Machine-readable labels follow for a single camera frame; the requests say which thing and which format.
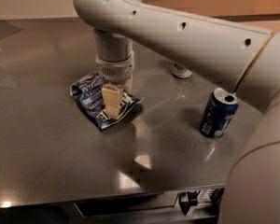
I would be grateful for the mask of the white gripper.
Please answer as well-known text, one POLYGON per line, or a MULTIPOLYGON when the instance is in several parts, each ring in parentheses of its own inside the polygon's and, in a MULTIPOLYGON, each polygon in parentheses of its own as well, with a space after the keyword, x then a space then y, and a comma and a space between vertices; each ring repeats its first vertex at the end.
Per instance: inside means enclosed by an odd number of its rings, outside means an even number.
POLYGON ((102 87, 105 112, 110 118, 117 119, 123 90, 131 91, 133 87, 134 52, 127 60, 121 62, 107 62, 96 56, 96 64, 98 65, 98 74, 105 80, 112 82, 102 87))

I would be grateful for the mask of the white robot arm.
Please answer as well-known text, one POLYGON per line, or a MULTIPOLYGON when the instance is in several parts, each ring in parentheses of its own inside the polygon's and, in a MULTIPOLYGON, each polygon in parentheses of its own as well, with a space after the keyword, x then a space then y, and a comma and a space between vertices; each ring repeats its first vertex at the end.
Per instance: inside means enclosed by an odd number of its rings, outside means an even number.
POLYGON ((140 0, 73 2, 97 31, 96 62, 107 80, 130 78, 138 42, 262 112, 228 175, 218 223, 280 224, 280 33, 140 0))

